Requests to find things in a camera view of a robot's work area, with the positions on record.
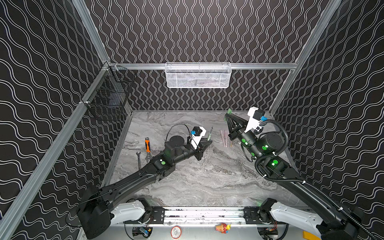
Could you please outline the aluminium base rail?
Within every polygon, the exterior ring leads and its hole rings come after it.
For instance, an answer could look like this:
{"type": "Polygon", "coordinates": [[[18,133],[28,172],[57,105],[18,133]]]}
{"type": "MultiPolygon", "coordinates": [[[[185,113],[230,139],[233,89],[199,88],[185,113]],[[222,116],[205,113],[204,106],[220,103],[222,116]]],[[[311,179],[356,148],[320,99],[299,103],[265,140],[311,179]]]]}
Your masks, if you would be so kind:
{"type": "Polygon", "coordinates": [[[309,229],[322,223],[319,215],[275,203],[270,212],[258,207],[144,207],[135,201],[117,206],[111,212],[91,219],[92,227],[115,224],[213,226],[226,223],[233,226],[289,224],[309,229]]]}

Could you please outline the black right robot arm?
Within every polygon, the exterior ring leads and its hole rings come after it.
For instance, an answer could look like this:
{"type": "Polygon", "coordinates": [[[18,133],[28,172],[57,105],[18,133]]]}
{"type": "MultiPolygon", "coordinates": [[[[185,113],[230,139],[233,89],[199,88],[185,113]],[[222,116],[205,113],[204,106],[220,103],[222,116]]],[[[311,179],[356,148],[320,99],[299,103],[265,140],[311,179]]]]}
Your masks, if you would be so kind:
{"type": "Polygon", "coordinates": [[[355,240],[359,231],[367,230],[361,223],[362,210],[352,211],[333,200],[279,157],[289,143],[288,133],[279,122],[267,120],[259,110],[250,111],[249,120],[233,113],[227,113],[225,119],[230,140],[239,140],[243,152],[251,154],[249,160],[254,162],[257,173],[293,193],[315,212],[311,217],[307,212],[267,199],[259,207],[262,222],[284,222],[322,240],[355,240]]]}

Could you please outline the small red yellow toy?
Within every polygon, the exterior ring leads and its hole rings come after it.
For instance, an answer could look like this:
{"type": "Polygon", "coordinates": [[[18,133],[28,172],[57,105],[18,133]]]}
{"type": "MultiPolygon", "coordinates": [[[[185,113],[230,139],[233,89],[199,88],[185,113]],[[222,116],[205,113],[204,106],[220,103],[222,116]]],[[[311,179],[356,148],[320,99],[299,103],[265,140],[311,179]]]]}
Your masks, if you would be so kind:
{"type": "Polygon", "coordinates": [[[227,225],[225,223],[221,223],[219,225],[216,225],[215,228],[216,228],[216,231],[218,231],[218,232],[220,232],[222,234],[226,234],[231,229],[231,225],[227,225]]]}

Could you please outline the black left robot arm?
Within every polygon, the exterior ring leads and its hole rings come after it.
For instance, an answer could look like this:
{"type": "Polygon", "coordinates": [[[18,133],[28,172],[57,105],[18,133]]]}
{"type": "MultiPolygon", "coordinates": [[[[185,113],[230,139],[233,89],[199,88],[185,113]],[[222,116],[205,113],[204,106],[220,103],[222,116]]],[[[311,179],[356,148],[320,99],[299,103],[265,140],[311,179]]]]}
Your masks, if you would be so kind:
{"type": "Polygon", "coordinates": [[[96,186],[87,188],[76,209],[86,237],[91,240],[101,235],[111,225],[115,216],[112,211],[119,204],[125,203],[144,187],[170,175],[177,163],[191,157],[200,161],[211,144],[211,140],[202,138],[198,147],[194,148],[190,137],[185,144],[183,137],[173,136],[165,142],[165,149],[152,157],[142,169],[115,184],[100,189],[96,186]]]}

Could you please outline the green pen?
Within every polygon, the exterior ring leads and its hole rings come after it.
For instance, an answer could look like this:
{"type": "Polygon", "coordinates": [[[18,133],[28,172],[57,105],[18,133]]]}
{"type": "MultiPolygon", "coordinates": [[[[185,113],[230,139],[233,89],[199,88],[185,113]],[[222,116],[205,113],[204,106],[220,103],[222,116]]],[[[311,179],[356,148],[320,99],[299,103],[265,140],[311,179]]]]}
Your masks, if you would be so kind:
{"type": "Polygon", "coordinates": [[[208,137],[207,137],[207,140],[208,141],[211,141],[211,138],[212,138],[212,133],[213,133],[213,127],[211,127],[211,129],[210,129],[210,132],[209,132],[209,135],[208,135],[208,137]]]}

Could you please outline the steel wrench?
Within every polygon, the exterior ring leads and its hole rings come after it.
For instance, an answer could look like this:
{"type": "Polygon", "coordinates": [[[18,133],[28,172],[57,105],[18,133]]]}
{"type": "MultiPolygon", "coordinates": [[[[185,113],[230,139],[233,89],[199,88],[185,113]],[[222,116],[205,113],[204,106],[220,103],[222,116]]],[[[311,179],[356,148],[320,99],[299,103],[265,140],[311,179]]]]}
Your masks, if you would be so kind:
{"type": "Polygon", "coordinates": [[[137,158],[138,158],[138,169],[140,170],[142,168],[142,164],[141,164],[141,152],[138,151],[136,152],[136,155],[137,155],[137,158]]]}

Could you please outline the orange handled screwdriver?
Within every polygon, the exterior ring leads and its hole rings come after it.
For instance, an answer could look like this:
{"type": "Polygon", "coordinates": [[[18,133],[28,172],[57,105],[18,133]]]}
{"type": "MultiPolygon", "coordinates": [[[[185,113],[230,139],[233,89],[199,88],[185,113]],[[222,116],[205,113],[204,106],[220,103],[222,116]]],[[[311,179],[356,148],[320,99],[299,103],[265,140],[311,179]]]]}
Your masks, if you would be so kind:
{"type": "Polygon", "coordinates": [[[149,137],[145,137],[145,146],[146,146],[146,153],[147,153],[146,161],[149,162],[152,157],[149,137]]]}

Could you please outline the yellow block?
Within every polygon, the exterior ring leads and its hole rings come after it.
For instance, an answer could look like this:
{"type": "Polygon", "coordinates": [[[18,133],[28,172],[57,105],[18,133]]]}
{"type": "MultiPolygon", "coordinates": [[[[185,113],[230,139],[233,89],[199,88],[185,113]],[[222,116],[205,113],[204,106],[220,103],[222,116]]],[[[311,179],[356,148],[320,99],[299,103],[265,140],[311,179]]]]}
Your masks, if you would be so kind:
{"type": "Polygon", "coordinates": [[[319,237],[306,231],[303,231],[303,239],[304,240],[321,240],[319,237]]]}

